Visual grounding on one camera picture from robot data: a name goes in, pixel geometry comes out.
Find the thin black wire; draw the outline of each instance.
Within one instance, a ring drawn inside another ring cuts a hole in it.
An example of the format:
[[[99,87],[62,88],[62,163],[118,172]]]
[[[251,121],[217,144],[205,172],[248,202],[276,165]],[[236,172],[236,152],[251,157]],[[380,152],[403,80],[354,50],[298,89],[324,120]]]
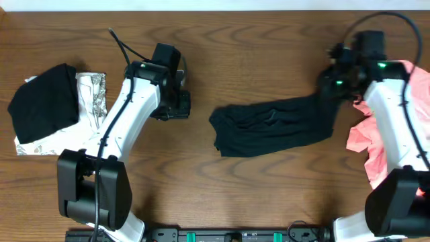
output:
[[[129,50],[131,53],[135,54],[136,56],[139,56],[142,60],[144,61],[149,61],[149,59],[145,56],[142,56],[141,54],[137,53],[136,51],[134,51],[132,48],[130,48],[128,45],[126,45],[125,43],[123,43],[122,41],[120,41],[120,43],[122,44],[122,46],[124,46],[127,50]]]
[[[290,224],[290,226],[288,226],[288,229],[287,229],[287,235],[293,242],[299,242],[295,238],[293,238],[293,236],[291,236],[291,226],[295,225],[296,223],[303,223],[304,225],[306,225],[308,227],[308,229],[310,229],[310,231],[312,231],[312,233],[315,235],[316,239],[318,239],[318,234],[315,233],[315,231],[308,225],[308,223],[304,222],[303,220],[296,220],[296,221],[292,222]]]
[[[409,117],[409,113],[407,110],[406,105],[408,104],[408,102],[405,99],[405,93],[406,93],[406,88],[409,84],[409,80],[411,79],[412,74],[414,73],[415,69],[417,68],[417,65],[419,64],[419,61],[421,60],[421,55],[423,54],[423,38],[421,37],[421,33],[418,29],[418,27],[415,25],[415,23],[409,19],[407,16],[401,14],[401,13],[396,13],[396,12],[389,12],[389,11],[381,11],[381,12],[377,12],[377,13],[373,13],[370,15],[367,15],[361,19],[359,19],[358,21],[356,21],[353,25],[351,25],[347,31],[345,32],[345,35],[343,36],[343,43],[345,43],[347,37],[350,35],[350,33],[360,24],[362,24],[363,22],[369,20],[370,18],[376,17],[376,16],[380,16],[380,15],[388,15],[388,16],[394,16],[394,17],[398,17],[400,19],[403,19],[413,30],[414,34],[415,34],[415,38],[417,39],[417,54],[415,56],[415,60],[413,63],[413,68],[411,70],[411,72],[408,74],[406,80],[404,80],[404,85],[402,88],[402,103],[401,106],[403,108],[403,112],[404,112],[404,117],[406,118],[406,123],[408,124],[408,128],[411,131],[412,137],[414,139],[415,145],[417,146],[417,150],[419,152],[419,156],[423,159],[424,164],[427,166],[427,169],[430,170],[430,163],[427,159],[427,154],[426,152],[423,150],[419,140],[418,140],[418,136],[417,133],[415,132],[412,122],[411,122],[411,118]]]
[[[95,196],[95,222],[94,222],[94,232],[91,236],[91,242],[96,242],[97,241],[97,234],[98,234],[98,230],[99,230],[99,214],[100,214],[100,192],[99,192],[99,173],[100,173],[100,167],[101,167],[101,156],[103,155],[103,148],[105,146],[107,146],[106,142],[107,139],[109,138],[109,133],[111,132],[112,128],[114,127],[115,123],[118,121],[118,119],[120,118],[122,112],[126,109],[127,104],[132,100],[132,96],[133,96],[133,91],[134,91],[134,78],[133,78],[133,69],[132,69],[132,65],[130,63],[130,59],[128,58],[128,55],[126,53],[126,50],[124,50],[123,47],[123,43],[118,39],[118,37],[116,36],[115,32],[113,29],[109,28],[109,33],[112,35],[112,37],[114,37],[115,41],[117,42],[118,46],[120,46],[120,49],[122,51],[122,54],[124,55],[124,58],[126,59],[127,62],[127,66],[128,66],[128,72],[127,72],[127,78],[130,79],[130,92],[127,95],[126,101],[124,102],[124,104],[122,104],[120,110],[118,111],[118,113],[115,115],[114,119],[112,120],[112,122],[109,124],[109,126],[106,129],[105,134],[103,135],[103,137],[100,140],[100,147],[99,147],[99,151],[97,153],[97,159],[95,162],[95,189],[94,189],[94,196]]]

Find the green strip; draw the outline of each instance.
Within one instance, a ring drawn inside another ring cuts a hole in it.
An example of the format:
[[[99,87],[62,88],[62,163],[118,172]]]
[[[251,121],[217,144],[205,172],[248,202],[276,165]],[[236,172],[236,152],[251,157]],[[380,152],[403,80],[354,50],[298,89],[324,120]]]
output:
[[[273,242],[282,242],[282,233],[274,233]]]
[[[196,242],[196,234],[187,233],[187,242]]]

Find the pink cloth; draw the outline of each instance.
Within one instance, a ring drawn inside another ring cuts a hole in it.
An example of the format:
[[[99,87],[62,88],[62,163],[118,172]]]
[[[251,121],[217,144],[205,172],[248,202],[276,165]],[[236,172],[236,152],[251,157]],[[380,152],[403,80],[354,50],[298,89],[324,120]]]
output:
[[[400,61],[410,72],[413,64],[406,60]],[[423,125],[427,140],[430,140],[430,73],[417,67],[409,83],[412,87],[415,111]],[[372,116],[372,111],[366,106],[366,103],[362,102],[354,106],[369,118],[351,128],[347,149],[355,152],[368,149],[369,159],[364,164],[364,168],[369,177],[370,185],[375,189],[388,175],[384,143],[376,126],[376,119]]]

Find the green light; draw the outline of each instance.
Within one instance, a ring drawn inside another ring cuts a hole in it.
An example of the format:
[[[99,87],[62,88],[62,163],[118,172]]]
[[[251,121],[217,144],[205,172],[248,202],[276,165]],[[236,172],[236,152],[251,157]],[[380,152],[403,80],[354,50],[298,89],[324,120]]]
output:
[[[385,63],[378,63],[378,66],[383,69],[383,68],[385,68],[387,66],[387,64],[385,64]]]

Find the green indicator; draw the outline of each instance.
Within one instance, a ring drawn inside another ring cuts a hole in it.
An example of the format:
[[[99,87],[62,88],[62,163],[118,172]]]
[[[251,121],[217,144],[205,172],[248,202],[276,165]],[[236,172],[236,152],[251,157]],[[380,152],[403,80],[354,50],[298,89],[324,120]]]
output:
[[[187,233],[187,242],[196,242],[196,234]]]
[[[274,233],[273,234],[273,242],[282,242],[282,234]]]
[[[379,66],[381,69],[384,69],[384,68],[387,66],[387,64],[386,64],[386,63],[378,63],[378,66]]]

